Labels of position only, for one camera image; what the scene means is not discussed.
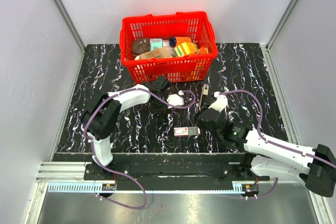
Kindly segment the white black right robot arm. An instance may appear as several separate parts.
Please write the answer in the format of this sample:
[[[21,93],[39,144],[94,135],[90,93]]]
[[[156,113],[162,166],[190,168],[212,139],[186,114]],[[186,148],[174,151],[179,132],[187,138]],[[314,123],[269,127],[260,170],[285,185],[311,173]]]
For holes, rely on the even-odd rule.
[[[296,145],[263,135],[257,129],[227,121],[224,112],[213,108],[198,112],[196,125],[209,131],[225,148],[249,154],[249,161],[238,168],[241,178],[284,178],[303,184],[317,195],[333,196],[335,156],[329,147],[322,144],[316,148]]]

